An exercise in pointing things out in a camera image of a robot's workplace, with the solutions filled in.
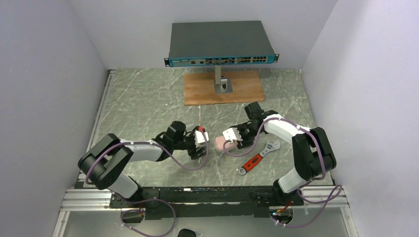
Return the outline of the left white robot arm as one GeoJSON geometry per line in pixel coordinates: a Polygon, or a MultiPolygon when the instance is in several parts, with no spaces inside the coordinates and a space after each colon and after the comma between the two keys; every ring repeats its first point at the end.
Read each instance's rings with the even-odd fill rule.
{"type": "Polygon", "coordinates": [[[120,139],[113,133],[105,135],[90,148],[78,161],[78,168],[85,174],[85,183],[97,189],[108,189],[119,194],[130,203],[144,200],[144,189],[133,178],[123,174],[129,162],[161,162],[172,159],[181,167],[174,151],[186,151],[190,159],[201,157],[208,160],[209,135],[202,126],[191,131],[181,121],[173,121],[166,131],[148,141],[129,141],[120,139]]]}

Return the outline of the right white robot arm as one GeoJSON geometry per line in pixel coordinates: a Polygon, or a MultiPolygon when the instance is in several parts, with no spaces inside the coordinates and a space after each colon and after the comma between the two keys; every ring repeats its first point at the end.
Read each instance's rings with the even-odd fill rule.
{"type": "Polygon", "coordinates": [[[245,106],[248,121],[223,131],[225,142],[237,142],[237,148],[254,148],[261,133],[272,134],[293,149],[293,168],[273,183],[273,193],[285,197],[313,180],[321,180],[336,168],[336,158],[325,130],[309,128],[284,118],[274,110],[264,111],[258,102],[245,106]]]}

